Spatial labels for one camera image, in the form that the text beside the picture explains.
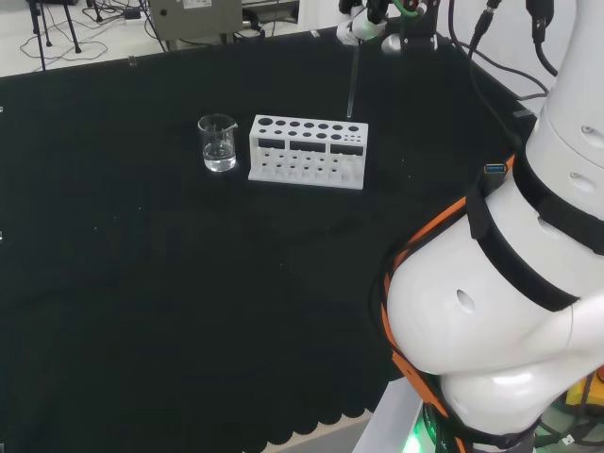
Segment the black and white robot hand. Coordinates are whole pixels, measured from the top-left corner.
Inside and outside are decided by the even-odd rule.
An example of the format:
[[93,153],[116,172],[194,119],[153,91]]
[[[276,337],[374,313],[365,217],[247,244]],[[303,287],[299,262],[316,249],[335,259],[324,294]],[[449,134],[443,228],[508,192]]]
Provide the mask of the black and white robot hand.
[[387,12],[374,8],[372,2],[340,1],[343,21],[337,26],[336,37],[346,46],[359,46],[381,36],[387,25]]

